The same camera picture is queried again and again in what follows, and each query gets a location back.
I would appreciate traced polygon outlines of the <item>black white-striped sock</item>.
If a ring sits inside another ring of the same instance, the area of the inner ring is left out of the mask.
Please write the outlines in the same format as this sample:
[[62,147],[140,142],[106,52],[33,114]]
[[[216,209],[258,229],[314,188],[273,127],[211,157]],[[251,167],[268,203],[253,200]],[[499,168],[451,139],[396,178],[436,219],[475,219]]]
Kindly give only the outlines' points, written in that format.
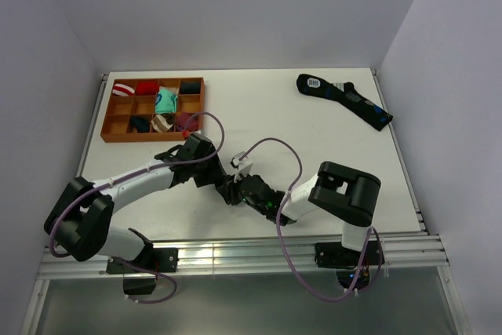
[[227,175],[215,183],[215,189],[227,205],[236,206],[242,201],[239,197],[241,184],[234,175]]

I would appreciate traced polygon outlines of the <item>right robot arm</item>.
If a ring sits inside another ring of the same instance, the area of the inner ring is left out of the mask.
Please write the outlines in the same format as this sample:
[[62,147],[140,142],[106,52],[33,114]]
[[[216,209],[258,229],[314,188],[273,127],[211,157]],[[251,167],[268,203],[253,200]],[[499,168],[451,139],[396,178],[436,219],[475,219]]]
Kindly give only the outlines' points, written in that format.
[[316,175],[290,194],[275,191],[258,175],[243,178],[241,202],[282,226],[319,209],[342,223],[340,257],[357,264],[367,252],[365,239],[373,222],[381,180],[373,174],[334,162],[323,162]]

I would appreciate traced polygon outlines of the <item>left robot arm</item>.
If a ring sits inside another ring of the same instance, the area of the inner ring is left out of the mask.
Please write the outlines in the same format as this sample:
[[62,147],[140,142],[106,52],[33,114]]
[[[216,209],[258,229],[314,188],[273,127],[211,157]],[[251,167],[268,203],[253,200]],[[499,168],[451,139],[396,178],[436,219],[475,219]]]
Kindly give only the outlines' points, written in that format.
[[143,197],[188,180],[199,187],[222,180],[218,151],[210,139],[193,133],[138,169],[106,180],[74,178],[45,220],[49,246],[62,246],[62,255],[77,261],[103,255],[123,259],[134,271],[147,270],[153,261],[151,242],[132,228],[112,227],[111,218]]

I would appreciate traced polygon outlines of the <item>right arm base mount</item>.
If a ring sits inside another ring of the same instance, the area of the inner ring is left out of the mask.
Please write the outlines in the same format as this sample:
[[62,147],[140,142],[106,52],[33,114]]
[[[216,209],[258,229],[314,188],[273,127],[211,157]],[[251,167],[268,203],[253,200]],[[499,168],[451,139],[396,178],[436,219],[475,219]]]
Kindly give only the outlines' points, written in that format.
[[[355,270],[358,265],[360,252],[346,249],[341,242],[315,243],[315,263],[318,268]],[[383,252],[377,241],[369,241],[363,258],[364,266],[378,266],[385,263]]]

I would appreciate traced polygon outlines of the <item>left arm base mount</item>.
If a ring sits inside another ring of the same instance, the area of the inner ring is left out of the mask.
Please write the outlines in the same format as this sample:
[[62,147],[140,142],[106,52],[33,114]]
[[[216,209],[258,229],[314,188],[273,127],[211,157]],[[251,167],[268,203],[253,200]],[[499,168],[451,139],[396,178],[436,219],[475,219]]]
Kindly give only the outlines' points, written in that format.
[[[152,248],[132,261],[110,257],[106,273],[122,276],[122,290],[127,299],[138,304],[160,304],[177,291],[177,282],[168,273],[176,272],[178,256],[177,248]],[[162,282],[169,282],[172,291],[162,298],[148,298]]]

